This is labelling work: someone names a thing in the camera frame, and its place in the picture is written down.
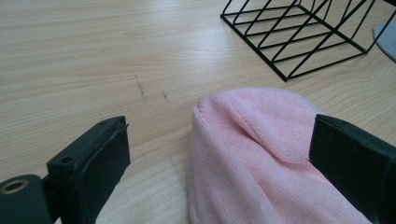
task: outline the wire rack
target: wire rack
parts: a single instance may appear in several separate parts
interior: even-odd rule
[[[230,0],[220,17],[285,82],[367,54],[396,14],[364,48],[371,38],[359,30],[375,0],[253,2]]]

